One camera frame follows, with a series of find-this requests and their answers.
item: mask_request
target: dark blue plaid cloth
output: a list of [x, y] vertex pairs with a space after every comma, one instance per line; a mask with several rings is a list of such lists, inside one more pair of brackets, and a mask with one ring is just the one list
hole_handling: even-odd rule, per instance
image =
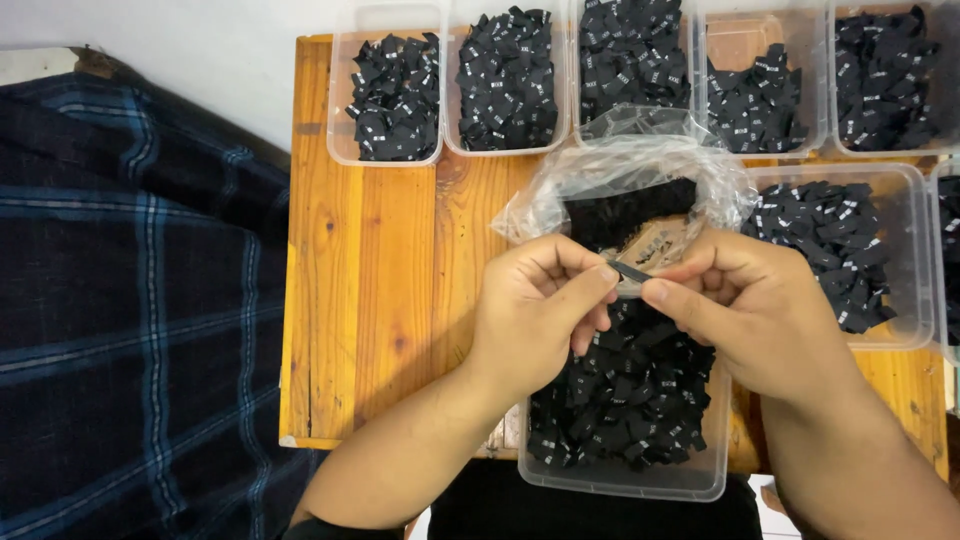
[[0, 87], [0, 538], [282, 532], [288, 199], [133, 86]]

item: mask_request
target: plastic container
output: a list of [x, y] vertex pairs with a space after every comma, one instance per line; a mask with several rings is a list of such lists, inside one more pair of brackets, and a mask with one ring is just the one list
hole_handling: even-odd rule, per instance
[[930, 253], [929, 203], [924, 175], [904, 163], [838, 163], [750, 168], [763, 189], [771, 184], [866, 183], [880, 220], [878, 236], [890, 262], [884, 265], [890, 294], [884, 303], [897, 316], [863, 334], [848, 333], [855, 351], [909, 351], [926, 347], [938, 324], [934, 308], [934, 257]]
[[[601, 0], [606, 4], [611, 0]], [[680, 19], [680, 48], [686, 54], [686, 77], [690, 81], [692, 91], [690, 92], [690, 110], [703, 112], [706, 110], [707, 100], [704, 98], [703, 105], [697, 107], [697, 79], [706, 71], [706, 61], [698, 61], [697, 47], [694, 45], [699, 39], [702, 39], [705, 33], [703, 17], [696, 16], [698, 2], [696, 0], [683, 0], [681, 11], [683, 16]], [[584, 141], [580, 138], [580, 19], [584, 16], [584, 0], [570, 0], [570, 46], [568, 56], [570, 58], [570, 95], [572, 96], [570, 104], [570, 114], [573, 117], [573, 133], [577, 142], [581, 145]]]
[[[934, 119], [941, 133], [922, 148], [889, 152], [855, 152], [843, 145], [837, 118], [836, 100], [836, 25], [838, 18], [862, 13], [893, 14], [909, 12], [914, 4], [926, 15], [927, 38], [941, 43], [937, 65], [929, 71], [929, 118]], [[960, 151], [960, 0], [931, 2], [877, 1], [869, 4], [853, 0], [829, 0], [827, 11], [828, 82], [830, 129], [836, 151], [855, 158], [902, 158], [906, 156], [939, 156]]]
[[[418, 167], [440, 158], [444, 146], [444, 56], [446, 46], [445, 0], [349, 0], [340, 3], [333, 21], [333, 53], [330, 58], [330, 88], [327, 94], [326, 150], [338, 163], [362, 167]], [[440, 110], [437, 149], [419, 161], [361, 161], [360, 147], [353, 140], [356, 123], [345, 108], [353, 103], [353, 80], [359, 71], [353, 58], [366, 40], [374, 42], [393, 33], [423, 39], [423, 32], [440, 37]]]
[[947, 341], [947, 304], [946, 300], [946, 282], [944, 281], [944, 252], [941, 248], [940, 236], [943, 225], [940, 223], [940, 200], [938, 198], [938, 185], [940, 179], [945, 176], [960, 175], [960, 160], [941, 161], [933, 171], [930, 172], [930, 183], [928, 186], [930, 202], [930, 249], [934, 256], [934, 309], [937, 317], [936, 331], [933, 333], [933, 348], [953, 364], [954, 367], [960, 367], [960, 361], [957, 360], [957, 348], [950, 347]]
[[[454, 81], [460, 70], [460, 47], [469, 33], [469, 27], [476, 24], [480, 15], [494, 17], [507, 12], [511, 6], [519, 6], [522, 10], [547, 10], [551, 12], [551, 47], [550, 60], [553, 62], [554, 101], [559, 114], [557, 126], [553, 130], [553, 140], [547, 146], [540, 148], [523, 148], [519, 150], [486, 150], [470, 151], [460, 144], [460, 86]], [[461, 156], [477, 158], [497, 158], [505, 156], [526, 156], [542, 154], [557, 147], [570, 133], [570, 63], [568, 58], [570, 17], [567, 0], [476, 0], [474, 2], [454, 2], [450, 6], [447, 19], [446, 52], [444, 53], [446, 86], [443, 101], [444, 140], [446, 146]]]
[[706, 21], [703, 49], [698, 51], [700, 77], [695, 93], [697, 105], [707, 111], [709, 85], [707, 59], [720, 70], [743, 71], [753, 67], [767, 47], [783, 43], [787, 67], [804, 71], [797, 115], [809, 128], [800, 148], [780, 154], [736, 154], [743, 160], [806, 158], [828, 135], [827, 24], [823, 2], [818, 0], [727, 0], [703, 2], [700, 16]]
[[520, 446], [516, 467], [534, 485], [602, 495], [709, 503], [727, 487], [731, 379], [719, 364], [710, 372], [710, 405], [701, 432], [707, 449], [680, 465], [654, 465], [633, 473], [623, 464], [597, 461], [585, 468], [551, 469], [526, 452], [530, 430], [529, 400], [520, 404]]

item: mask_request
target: person's left hand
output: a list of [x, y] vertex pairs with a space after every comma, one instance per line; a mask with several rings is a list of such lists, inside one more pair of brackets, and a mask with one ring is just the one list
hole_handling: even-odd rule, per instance
[[465, 367], [494, 381], [511, 404], [526, 398], [557, 377], [571, 347], [582, 355], [597, 331], [610, 329], [618, 280], [604, 258], [560, 234], [494, 258]]

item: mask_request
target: person's right hand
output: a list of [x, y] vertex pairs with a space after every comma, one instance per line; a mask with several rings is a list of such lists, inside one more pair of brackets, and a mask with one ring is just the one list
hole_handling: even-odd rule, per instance
[[716, 347], [748, 389], [803, 405], [867, 384], [800, 253], [706, 230], [656, 275], [643, 300]]

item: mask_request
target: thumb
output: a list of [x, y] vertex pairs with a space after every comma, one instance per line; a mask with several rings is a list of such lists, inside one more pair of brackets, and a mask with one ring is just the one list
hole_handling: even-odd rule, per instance
[[598, 264], [581, 272], [544, 302], [551, 317], [571, 329], [587, 313], [600, 304], [620, 279], [620, 274], [607, 264]]
[[717, 346], [736, 342], [743, 326], [742, 313], [713, 302], [679, 283], [653, 279], [640, 288], [640, 297], [650, 307], [678, 325], [699, 333]]

